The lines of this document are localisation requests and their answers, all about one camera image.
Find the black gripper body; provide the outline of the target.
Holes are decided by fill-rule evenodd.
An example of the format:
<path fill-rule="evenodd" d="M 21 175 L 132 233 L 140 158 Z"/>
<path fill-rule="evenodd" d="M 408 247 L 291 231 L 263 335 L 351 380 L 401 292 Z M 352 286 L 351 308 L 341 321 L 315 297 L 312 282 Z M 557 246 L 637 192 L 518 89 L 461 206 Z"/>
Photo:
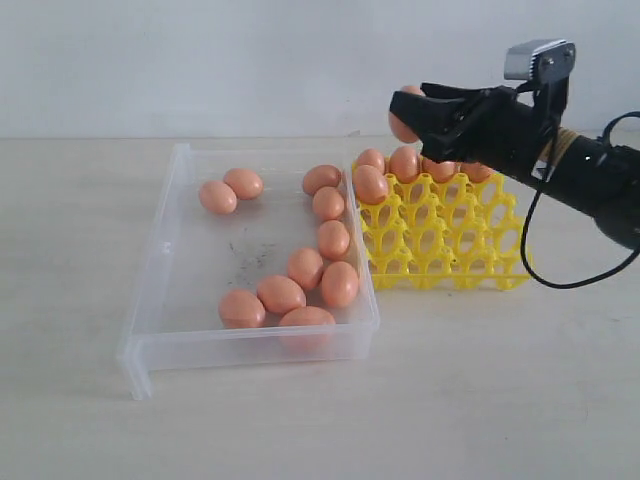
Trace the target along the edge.
<path fill-rule="evenodd" d="M 497 86 L 460 112 L 469 159 L 519 178 L 557 136 L 568 102 L 568 80 L 516 88 Z"/>

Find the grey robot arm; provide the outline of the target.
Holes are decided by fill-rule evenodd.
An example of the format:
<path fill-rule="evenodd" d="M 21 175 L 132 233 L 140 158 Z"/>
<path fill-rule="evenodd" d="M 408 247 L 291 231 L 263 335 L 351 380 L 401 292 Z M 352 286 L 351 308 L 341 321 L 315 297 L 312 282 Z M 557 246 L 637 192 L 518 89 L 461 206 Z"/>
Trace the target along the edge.
<path fill-rule="evenodd" d="M 554 128 L 537 97 L 517 90 L 462 89 L 424 83 L 421 94 L 393 94 L 390 111 L 435 161 L 479 162 L 592 218 L 633 250 L 639 245 L 639 152 Z"/>

